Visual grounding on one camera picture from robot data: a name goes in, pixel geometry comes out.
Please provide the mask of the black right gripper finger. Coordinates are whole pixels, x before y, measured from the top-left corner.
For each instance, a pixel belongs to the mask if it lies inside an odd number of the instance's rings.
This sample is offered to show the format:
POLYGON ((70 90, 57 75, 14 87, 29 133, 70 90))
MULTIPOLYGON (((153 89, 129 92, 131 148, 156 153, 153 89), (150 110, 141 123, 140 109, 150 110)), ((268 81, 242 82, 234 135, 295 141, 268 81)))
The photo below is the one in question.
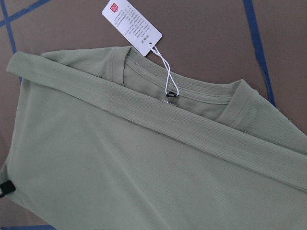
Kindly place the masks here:
POLYGON ((12 181, 6 181, 0 184, 0 198, 5 197, 7 194, 12 193, 16 190, 15 185, 12 181))

